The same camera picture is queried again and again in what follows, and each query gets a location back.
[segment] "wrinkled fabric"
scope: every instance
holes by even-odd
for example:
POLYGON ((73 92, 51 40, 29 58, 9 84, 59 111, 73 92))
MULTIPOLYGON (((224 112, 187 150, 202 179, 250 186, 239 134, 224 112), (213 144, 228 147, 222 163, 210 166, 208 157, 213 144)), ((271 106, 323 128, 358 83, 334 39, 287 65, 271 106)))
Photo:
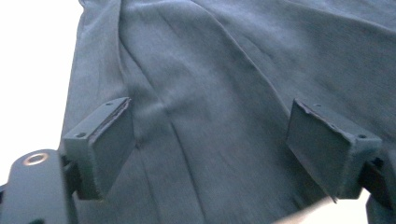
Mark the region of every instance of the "wrinkled fabric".
POLYGON ((317 202, 285 143, 293 98, 395 148, 394 1, 81 4, 63 134, 129 96, 135 140, 81 223, 271 223, 317 202))

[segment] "copper-colored ring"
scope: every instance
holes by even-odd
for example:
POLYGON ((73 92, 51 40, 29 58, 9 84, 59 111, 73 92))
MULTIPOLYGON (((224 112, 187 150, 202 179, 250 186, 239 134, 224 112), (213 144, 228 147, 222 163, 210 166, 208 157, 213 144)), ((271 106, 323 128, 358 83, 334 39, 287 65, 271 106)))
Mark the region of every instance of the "copper-colored ring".
POLYGON ((44 153, 44 152, 36 153, 36 154, 33 154, 30 157, 26 158, 23 161, 23 165, 25 165, 25 166, 37 165, 37 164, 45 161, 48 157, 49 157, 49 154, 47 154, 47 153, 44 153), (34 157, 42 157, 42 158, 40 160, 37 160, 37 161, 31 161, 31 159, 34 158, 34 157))

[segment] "fabric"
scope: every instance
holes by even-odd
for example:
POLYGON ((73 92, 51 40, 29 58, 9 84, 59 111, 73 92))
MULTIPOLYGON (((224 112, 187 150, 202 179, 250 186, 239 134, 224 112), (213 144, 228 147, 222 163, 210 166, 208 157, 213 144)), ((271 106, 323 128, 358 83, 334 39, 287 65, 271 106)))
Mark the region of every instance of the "fabric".
POLYGON ((129 96, 135 140, 81 223, 271 223, 317 202, 285 144, 296 97, 395 148, 394 1, 80 3, 63 134, 129 96))

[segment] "white surface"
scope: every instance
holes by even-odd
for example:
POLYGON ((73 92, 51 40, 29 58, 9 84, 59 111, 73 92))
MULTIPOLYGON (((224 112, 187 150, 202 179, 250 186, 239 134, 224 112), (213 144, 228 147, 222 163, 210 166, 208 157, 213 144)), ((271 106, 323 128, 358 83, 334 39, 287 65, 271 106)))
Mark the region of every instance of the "white surface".
POLYGON ((20 156, 59 145, 82 7, 0 2, 0 185, 20 156))

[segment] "round metal joint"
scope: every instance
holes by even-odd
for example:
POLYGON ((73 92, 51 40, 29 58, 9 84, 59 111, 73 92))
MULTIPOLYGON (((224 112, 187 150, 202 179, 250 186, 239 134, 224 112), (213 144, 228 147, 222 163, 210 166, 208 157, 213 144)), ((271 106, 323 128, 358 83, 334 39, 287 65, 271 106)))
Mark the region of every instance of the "round metal joint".
POLYGON ((36 153, 36 154, 33 154, 33 155, 29 156, 28 158, 26 158, 23 161, 23 165, 25 165, 25 166, 37 165, 37 164, 45 161, 48 157, 49 157, 49 154, 47 154, 45 152, 36 153))

